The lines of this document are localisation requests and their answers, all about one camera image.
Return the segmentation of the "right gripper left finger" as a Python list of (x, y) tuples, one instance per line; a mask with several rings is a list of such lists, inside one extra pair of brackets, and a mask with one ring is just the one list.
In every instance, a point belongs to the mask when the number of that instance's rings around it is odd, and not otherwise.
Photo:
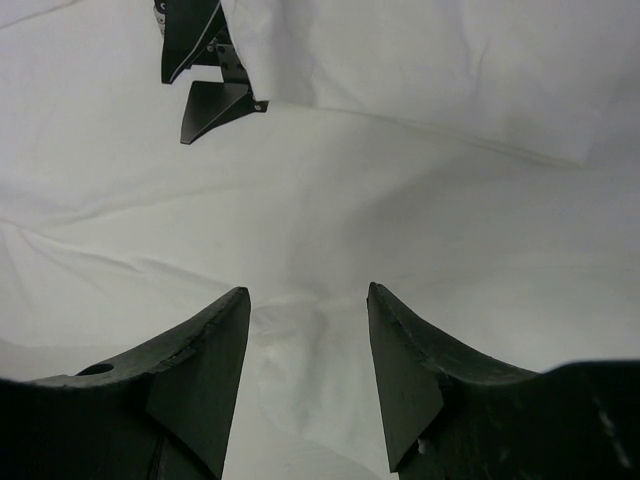
[(76, 375), (1, 383), (5, 479), (218, 479), (250, 319), (235, 288)]

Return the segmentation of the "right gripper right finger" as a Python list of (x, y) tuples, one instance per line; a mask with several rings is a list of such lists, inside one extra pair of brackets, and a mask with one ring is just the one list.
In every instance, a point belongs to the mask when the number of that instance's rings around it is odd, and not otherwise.
[(421, 319), (385, 286), (367, 297), (390, 471), (401, 479), (635, 479), (639, 364), (536, 373)]

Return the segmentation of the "white printed t-shirt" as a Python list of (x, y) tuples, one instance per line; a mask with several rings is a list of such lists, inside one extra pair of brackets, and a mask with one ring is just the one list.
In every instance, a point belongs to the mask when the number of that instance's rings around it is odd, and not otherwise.
[(229, 1), (267, 112), (193, 145), (145, 1), (1, 14), (1, 373), (244, 286), (225, 475), (386, 479), (371, 283), (500, 360), (639, 354), (635, 1)]

